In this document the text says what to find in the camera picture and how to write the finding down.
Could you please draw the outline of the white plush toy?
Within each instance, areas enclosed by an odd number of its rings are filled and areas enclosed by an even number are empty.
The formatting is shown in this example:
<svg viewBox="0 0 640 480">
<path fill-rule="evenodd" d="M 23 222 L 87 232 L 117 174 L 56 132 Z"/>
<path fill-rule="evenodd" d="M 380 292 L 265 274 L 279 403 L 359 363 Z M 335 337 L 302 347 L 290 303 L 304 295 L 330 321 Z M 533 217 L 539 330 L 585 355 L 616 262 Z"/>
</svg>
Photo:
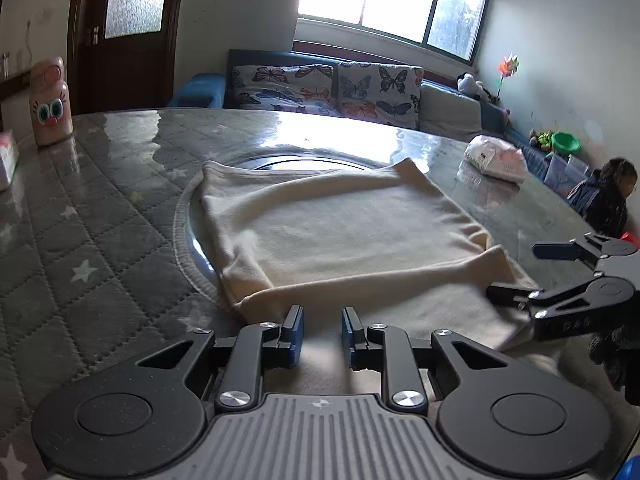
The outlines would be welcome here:
<svg viewBox="0 0 640 480">
<path fill-rule="evenodd" d="M 492 95 L 485 89 L 480 80 L 476 80 L 470 73 L 464 73 L 457 78 L 458 91 L 467 98 L 489 103 Z"/>
</svg>

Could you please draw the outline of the dark wooden door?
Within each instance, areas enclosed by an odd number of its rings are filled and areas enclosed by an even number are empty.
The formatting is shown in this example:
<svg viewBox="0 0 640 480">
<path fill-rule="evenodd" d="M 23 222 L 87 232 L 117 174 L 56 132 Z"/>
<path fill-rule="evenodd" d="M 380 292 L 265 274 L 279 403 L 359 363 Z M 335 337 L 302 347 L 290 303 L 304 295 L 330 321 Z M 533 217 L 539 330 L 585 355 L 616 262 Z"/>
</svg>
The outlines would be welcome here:
<svg viewBox="0 0 640 480">
<path fill-rule="evenodd" d="M 70 0 L 66 65 L 74 114 L 168 103 L 180 1 Z"/>
</svg>

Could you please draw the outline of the child in dark clothes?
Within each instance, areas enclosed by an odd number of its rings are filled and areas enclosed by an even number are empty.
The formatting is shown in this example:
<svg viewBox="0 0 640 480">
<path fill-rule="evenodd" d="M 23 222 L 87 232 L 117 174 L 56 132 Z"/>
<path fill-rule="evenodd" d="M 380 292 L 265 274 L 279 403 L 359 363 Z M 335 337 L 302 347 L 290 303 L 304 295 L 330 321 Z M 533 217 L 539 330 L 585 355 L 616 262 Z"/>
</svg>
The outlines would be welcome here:
<svg viewBox="0 0 640 480">
<path fill-rule="evenodd" d="M 628 221 L 627 198 L 638 182 L 634 165 L 623 157 L 610 159 L 567 195 L 570 206 L 594 232 L 621 238 Z"/>
</svg>

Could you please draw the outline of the pink cartoon water bottle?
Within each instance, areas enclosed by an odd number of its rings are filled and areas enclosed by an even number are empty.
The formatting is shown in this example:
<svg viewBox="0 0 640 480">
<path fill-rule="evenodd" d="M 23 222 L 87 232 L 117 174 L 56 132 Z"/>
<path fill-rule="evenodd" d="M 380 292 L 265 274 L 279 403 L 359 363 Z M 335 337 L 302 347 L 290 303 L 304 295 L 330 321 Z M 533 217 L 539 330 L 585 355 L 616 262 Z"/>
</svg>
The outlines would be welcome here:
<svg viewBox="0 0 640 480">
<path fill-rule="evenodd" d="M 38 148 L 64 141 L 73 134 L 68 85 L 59 56 L 38 62 L 30 71 L 29 108 Z"/>
</svg>

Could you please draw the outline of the blue sofa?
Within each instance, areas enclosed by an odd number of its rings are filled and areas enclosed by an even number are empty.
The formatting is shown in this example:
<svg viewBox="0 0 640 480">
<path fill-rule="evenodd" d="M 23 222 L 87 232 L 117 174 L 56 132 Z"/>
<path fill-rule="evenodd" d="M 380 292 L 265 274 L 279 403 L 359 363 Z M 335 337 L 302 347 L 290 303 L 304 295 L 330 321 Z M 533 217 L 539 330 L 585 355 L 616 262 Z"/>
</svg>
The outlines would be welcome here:
<svg viewBox="0 0 640 480">
<path fill-rule="evenodd" d="M 312 55 L 310 53 L 297 51 L 285 52 L 232 49 L 229 52 L 228 65 L 224 73 L 202 73 L 194 76 L 187 84 L 181 87 L 174 94 L 169 104 L 172 107 L 237 108 L 231 101 L 231 72 L 233 67 L 240 65 L 301 66 L 322 64 L 329 65 L 334 68 L 332 93 L 334 97 L 334 106 L 338 110 L 337 67 L 341 63 L 351 62 L 374 63 L 362 58 L 361 56 L 350 60 L 349 58 L 331 58 L 326 55 Z M 427 76 L 425 70 L 423 70 L 422 84 L 424 81 L 441 84 Z M 460 93 L 457 88 L 451 88 L 446 86 L 446 84 L 441 85 L 454 90 L 454 92 Z M 511 143 L 516 148 L 520 148 L 524 154 L 528 171 L 544 182 L 544 176 L 546 175 L 549 166 L 549 158 L 556 152 L 551 151 L 550 153 L 545 153 L 541 151 L 540 148 L 537 148 L 534 140 L 526 140 L 524 136 L 512 129 L 510 113 L 505 108 L 498 107 L 491 102 L 480 102 L 480 108 L 482 109 L 480 114 L 482 115 L 483 130 L 476 136 L 493 136 L 494 138 Z"/>
</svg>

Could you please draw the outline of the left butterfly cushion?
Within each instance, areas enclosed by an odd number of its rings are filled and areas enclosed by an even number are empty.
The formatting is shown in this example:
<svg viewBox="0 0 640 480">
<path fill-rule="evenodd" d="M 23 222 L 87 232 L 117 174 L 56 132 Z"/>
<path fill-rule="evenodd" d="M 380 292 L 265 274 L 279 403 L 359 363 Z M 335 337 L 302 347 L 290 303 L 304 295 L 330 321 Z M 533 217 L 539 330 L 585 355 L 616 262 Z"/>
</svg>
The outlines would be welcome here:
<svg viewBox="0 0 640 480">
<path fill-rule="evenodd" d="M 241 110 L 340 117 L 332 93 L 334 68 L 240 65 L 231 72 L 231 101 Z"/>
</svg>

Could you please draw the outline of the pink white tissue pack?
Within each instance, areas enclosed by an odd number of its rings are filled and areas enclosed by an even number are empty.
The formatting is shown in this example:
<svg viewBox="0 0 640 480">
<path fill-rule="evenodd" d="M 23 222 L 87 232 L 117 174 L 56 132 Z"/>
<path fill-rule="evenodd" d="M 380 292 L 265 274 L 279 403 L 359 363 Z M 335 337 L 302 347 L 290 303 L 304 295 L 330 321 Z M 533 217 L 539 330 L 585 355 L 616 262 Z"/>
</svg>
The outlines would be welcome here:
<svg viewBox="0 0 640 480">
<path fill-rule="evenodd" d="M 528 175 L 522 150 L 493 136 L 474 136 L 463 157 L 487 177 L 522 184 Z"/>
</svg>

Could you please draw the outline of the right butterfly cushion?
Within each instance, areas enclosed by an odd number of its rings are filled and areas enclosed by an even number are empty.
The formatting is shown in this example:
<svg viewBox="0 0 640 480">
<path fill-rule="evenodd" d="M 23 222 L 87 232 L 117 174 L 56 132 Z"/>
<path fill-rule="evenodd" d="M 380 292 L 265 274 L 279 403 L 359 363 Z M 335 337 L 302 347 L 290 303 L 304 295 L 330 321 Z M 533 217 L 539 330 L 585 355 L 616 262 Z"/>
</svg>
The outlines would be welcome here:
<svg viewBox="0 0 640 480">
<path fill-rule="evenodd" d="M 419 127 L 421 67 L 341 63 L 337 77 L 337 105 L 343 116 L 405 129 Z"/>
</svg>

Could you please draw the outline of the white tissue box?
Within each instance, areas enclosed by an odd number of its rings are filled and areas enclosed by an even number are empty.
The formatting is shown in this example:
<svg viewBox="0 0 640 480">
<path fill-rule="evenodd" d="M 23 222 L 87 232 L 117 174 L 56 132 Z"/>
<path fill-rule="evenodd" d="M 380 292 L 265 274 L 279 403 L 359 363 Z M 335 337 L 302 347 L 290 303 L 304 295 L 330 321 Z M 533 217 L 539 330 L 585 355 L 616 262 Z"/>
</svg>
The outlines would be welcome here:
<svg viewBox="0 0 640 480">
<path fill-rule="evenodd" d="M 0 191 L 6 190 L 12 183 L 20 152 L 18 151 L 12 130 L 0 133 Z"/>
</svg>

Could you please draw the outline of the beige sofa cushion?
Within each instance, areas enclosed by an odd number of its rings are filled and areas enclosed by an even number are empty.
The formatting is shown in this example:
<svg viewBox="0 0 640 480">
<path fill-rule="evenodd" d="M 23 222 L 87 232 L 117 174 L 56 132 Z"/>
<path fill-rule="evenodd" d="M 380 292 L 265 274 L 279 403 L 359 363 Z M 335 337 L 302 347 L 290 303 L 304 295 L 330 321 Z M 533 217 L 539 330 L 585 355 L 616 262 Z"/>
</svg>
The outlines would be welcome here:
<svg viewBox="0 0 640 480">
<path fill-rule="evenodd" d="M 420 88 L 419 127 L 426 133 L 469 142 L 483 130 L 480 102 L 441 84 L 424 81 Z"/>
</svg>

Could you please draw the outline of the cream sweatshirt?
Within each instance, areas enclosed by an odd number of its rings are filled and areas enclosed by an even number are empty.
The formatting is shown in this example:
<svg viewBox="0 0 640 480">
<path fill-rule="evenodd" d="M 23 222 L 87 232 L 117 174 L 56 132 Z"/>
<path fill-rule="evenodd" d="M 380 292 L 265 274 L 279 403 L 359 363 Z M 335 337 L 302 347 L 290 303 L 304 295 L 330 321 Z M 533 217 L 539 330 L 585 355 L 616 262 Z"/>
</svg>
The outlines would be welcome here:
<svg viewBox="0 0 640 480">
<path fill-rule="evenodd" d="M 348 370 L 341 313 L 425 338 L 449 328 L 536 366 L 558 369 L 560 344 L 536 344 L 524 313 L 494 307 L 486 288 L 532 280 L 491 234 L 411 160 L 377 170 L 247 170 L 206 162 L 201 203 L 213 267 L 249 323 L 298 304 L 299 364 L 267 377 L 290 393 L 375 392 Z"/>
</svg>

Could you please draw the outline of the green toy bowl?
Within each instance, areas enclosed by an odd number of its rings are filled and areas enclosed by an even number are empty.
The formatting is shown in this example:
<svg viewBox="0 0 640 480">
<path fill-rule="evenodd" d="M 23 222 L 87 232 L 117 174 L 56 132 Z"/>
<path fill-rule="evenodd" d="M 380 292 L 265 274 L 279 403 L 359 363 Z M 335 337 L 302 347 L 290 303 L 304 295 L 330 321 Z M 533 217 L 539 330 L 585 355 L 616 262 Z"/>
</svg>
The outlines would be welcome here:
<svg viewBox="0 0 640 480">
<path fill-rule="evenodd" d="M 571 133 L 557 131 L 551 135 L 552 150 L 562 156 L 578 155 L 582 150 L 582 144 Z"/>
</svg>

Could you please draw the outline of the butterfly cushion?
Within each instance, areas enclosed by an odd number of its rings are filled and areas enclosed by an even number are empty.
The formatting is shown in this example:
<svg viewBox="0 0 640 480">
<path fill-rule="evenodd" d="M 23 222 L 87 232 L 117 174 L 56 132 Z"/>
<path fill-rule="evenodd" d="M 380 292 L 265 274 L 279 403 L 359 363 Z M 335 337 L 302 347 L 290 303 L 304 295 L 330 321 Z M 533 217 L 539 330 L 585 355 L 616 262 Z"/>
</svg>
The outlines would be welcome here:
<svg viewBox="0 0 640 480">
<path fill-rule="evenodd" d="M 337 105 L 343 116 L 405 129 L 419 127 L 421 67 L 341 63 L 337 77 Z"/>
<path fill-rule="evenodd" d="M 231 72 L 231 101 L 241 110 L 340 117 L 332 93 L 334 68 L 240 65 Z"/>
</svg>

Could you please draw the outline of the translucent storage box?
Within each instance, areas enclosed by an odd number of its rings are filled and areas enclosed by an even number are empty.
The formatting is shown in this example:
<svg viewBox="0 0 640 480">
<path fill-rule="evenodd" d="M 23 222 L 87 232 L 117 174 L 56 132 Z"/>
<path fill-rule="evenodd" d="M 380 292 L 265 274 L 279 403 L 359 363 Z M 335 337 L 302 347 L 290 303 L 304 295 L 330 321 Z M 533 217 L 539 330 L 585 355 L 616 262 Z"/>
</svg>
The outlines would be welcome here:
<svg viewBox="0 0 640 480">
<path fill-rule="evenodd" d="M 544 184 L 562 198 L 567 198 L 570 191 L 590 174 L 591 168 L 578 157 L 570 155 L 565 159 L 553 153 L 549 158 Z"/>
</svg>

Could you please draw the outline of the black induction cooktop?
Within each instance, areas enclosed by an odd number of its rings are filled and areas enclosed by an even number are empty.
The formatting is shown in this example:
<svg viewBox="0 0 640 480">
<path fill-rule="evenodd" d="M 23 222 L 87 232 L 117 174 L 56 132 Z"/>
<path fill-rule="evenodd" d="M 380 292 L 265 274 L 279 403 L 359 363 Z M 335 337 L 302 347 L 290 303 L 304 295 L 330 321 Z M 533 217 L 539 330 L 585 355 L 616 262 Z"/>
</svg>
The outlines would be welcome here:
<svg viewBox="0 0 640 480">
<path fill-rule="evenodd" d="M 370 170 L 382 168 L 379 162 L 358 160 L 337 155 L 277 154 L 238 160 L 236 166 L 248 170 Z M 172 244 L 176 263 L 190 285 L 208 300 L 216 302 L 218 278 L 213 265 L 215 252 L 213 239 L 209 236 L 205 212 L 201 207 L 201 184 L 203 175 L 198 170 L 183 190 L 172 222 Z"/>
</svg>

